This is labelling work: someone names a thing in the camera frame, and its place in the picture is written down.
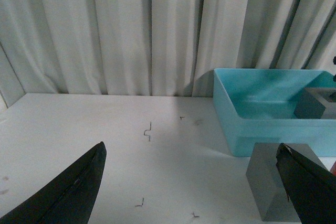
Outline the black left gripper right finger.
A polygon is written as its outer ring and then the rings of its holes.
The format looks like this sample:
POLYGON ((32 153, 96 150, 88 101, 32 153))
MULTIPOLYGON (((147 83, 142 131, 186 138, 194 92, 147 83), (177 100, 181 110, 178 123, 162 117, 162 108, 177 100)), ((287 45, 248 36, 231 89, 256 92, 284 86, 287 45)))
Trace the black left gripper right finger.
POLYGON ((281 143, 276 168, 302 223, 335 223, 335 175, 281 143))

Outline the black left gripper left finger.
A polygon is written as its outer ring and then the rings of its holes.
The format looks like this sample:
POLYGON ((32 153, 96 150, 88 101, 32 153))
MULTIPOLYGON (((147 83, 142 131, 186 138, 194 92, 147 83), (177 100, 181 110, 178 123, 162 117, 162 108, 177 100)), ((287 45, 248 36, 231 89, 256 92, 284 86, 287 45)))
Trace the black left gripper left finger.
POLYGON ((88 223, 101 185, 106 147, 100 142, 1 217, 1 223, 88 223))

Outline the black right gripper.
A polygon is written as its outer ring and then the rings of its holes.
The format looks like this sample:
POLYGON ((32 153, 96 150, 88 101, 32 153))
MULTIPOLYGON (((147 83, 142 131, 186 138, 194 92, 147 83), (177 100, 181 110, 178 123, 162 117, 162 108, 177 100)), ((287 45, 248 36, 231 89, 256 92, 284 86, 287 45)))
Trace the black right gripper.
MULTIPOLYGON (((333 57, 333 64, 336 65, 336 56, 333 57)), ((336 74, 333 76, 333 81, 336 81, 336 74)))

